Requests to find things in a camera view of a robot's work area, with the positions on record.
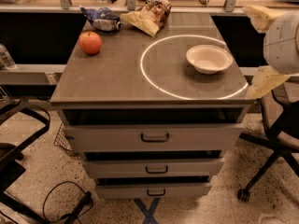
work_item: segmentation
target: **table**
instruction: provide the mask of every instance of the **table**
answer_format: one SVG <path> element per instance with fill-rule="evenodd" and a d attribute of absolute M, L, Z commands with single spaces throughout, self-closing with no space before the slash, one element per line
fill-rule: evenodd
<path fill-rule="evenodd" d="M 196 45 L 227 49 L 210 16 L 171 13 L 155 38 L 128 23 L 101 37 L 95 56 L 75 46 L 50 99 L 98 196 L 207 194 L 253 104 L 235 62 L 212 76 L 187 62 Z"/>

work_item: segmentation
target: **drawer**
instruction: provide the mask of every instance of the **drawer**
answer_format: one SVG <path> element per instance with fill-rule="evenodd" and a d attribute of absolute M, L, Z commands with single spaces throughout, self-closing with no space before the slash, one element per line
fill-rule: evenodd
<path fill-rule="evenodd" d="M 224 164 L 221 159 L 85 161 L 83 167 L 90 178 L 209 176 L 216 175 Z"/>
<path fill-rule="evenodd" d="M 235 124 L 65 126 L 76 152 L 230 149 L 243 129 Z"/>
<path fill-rule="evenodd" d="M 207 195 L 209 183 L 148 184 L 127 186 L 96 186 L 95 192 L 103 199 L 160 198 Z"/>

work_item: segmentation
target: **apple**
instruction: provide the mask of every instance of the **apple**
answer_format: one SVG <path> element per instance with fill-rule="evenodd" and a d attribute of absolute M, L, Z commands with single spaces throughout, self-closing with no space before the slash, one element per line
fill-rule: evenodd
<path fill-rule="evenodd" d="M 102 40 L 95 32 L 84 32 L 78 38 L 78 45 L 86 54 L 94 55 L 102 48 Z"/>

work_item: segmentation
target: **white bowl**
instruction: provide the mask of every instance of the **white bowl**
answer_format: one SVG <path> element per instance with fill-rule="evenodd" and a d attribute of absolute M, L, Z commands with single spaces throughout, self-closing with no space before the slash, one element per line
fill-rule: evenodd
<path fill-rule="evenodd" d="M 229 52 L 212 45 L 193 47 L 187 51 L 186 57 L 197 71 L 207 75 L 223 71 L 233 63 L 233 57 Z"/>

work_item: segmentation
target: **speckled floor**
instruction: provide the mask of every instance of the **speckled floor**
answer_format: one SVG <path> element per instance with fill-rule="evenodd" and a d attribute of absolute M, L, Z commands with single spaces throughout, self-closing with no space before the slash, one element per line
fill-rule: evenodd
<path fill-rule="evenodd" d="M 25 149 L 25 158 L 21 164 L 26 167 L 26 172 L 7 192 L 42 215 L 43 202 L 50 190 L 61 182 L 73 181 L 93 194 L 94 206 L 79 218 L 81 223 L 149 223 L 144 222 L 145 216 L 134 200 L 101 200 L 96 196 L 93 192 L 94 183 L 86 176 L 81 160 L 69 157 L 54 145 L 61 122 L 55 112 L 50 113 L 50 130 Z M 248 114 L 244 125 L 248 132 L 260 135 L 263 133 L 260 114 Z M 35 127 L 32 120 L 18 115 L 0 127 L 1 141 L 18 144 Z M 299 178 L 283 159 L 278 160 L 252 189 L 248 203 L 242 203 L 236 198 L 238 189 L 246 185 L 270 153 L 270 150 L 263 147 L 238 140 L 235 147 L 226 152 L 225 163 L 219 174 L 212 178 L 213 186 L 207 196 L 162 198 L 154 213 L 156 222 L 152 223 L 297 224 Z M 75 185 L 61 185 L 45 204 L 47 218 L 55 220 L 71 212 L 81 195 Z M 152 199 L 142 199 L 142 202 L 149 209 Z M 0 209 L 18 223 L 27 223 L 1 203 Z"/>

